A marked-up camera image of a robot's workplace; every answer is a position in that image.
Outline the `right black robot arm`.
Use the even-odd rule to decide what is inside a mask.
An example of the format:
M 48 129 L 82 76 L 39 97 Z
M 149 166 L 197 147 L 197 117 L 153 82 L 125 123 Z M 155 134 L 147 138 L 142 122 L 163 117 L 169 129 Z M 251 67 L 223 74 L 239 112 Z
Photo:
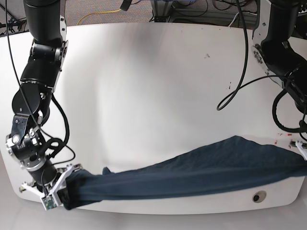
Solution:
M 67 160 L 66 167 L 57 169 L 51 161 L 68 144 L 67 118 L 64 139 L 42 129 L 50 115 L 49 105 L 56 103 L 54 91 L 68 48 L 65 5 L 63 0 L 24 1 L 33 42 L 23 73 L 17 77 L 19 89 L 12 100 L 12 128 L 5 142 L 8 153 L 33 179 L 22 183 L 20 191 L 38 196 L 45 210 L 69 201 L 66 180 L 81 168 Z

